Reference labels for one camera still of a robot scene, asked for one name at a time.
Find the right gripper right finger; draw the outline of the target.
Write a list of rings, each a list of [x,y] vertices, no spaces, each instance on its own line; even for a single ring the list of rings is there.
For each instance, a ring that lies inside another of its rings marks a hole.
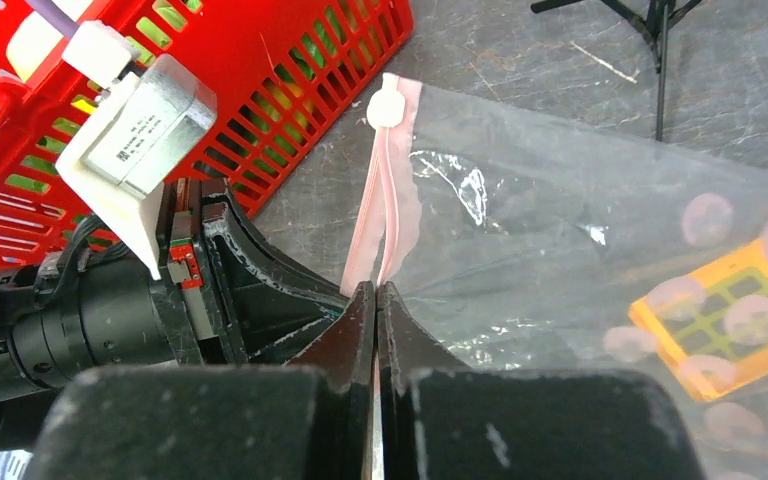
[[[626,369],[471,369],[377,290],[388,479],[701,479],[677,407]]]

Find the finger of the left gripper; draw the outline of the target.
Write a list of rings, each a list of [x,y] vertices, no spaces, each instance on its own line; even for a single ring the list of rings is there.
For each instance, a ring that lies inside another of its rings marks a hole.
[[[201,197],[201,246],[229,364],[284,364],[340,316],[349,299],[271,245],[227,192]]]

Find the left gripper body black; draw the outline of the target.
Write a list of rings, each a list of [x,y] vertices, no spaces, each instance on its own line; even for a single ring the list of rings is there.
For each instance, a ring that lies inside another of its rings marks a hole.
[[[249,361],[231,283],[246,270],[232,248],[251,223],[229,184],[168,188],[161,214],[159,279],[134,254],[85,242],[0,272],[0,404],[94,367]]]

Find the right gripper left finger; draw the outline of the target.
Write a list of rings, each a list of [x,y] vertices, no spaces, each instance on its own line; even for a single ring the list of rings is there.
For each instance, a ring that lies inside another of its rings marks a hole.
[[[44,422],[29,479],[357,479],[371,410],[375,291],[285,365],[104,367]]]

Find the clear zip top bag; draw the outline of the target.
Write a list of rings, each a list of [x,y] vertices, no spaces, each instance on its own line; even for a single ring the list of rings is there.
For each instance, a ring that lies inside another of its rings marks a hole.
[[[386,73],[341,280],[393,282],[466,363],[621,368],[673,397],[712,479],[768,479],[768,376],[691,398],[635,326],[659,284],[756,239],[768,170]]]

